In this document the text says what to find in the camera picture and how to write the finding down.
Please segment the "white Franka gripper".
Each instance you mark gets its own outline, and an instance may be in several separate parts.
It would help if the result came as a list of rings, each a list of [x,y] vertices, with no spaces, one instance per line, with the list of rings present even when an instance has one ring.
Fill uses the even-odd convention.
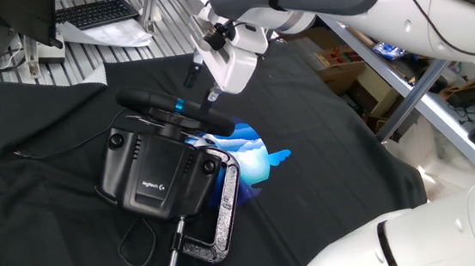
[[[195,54],[184,81],[192,88],[204,64],[215,79],[200,105],[199,112],[206,115],[219,95],[240,94],[249,83],[258,56],[267,51],[268,40],[262,27],[244,21],[228,20],[206,4],[190,17],[187,23]]]

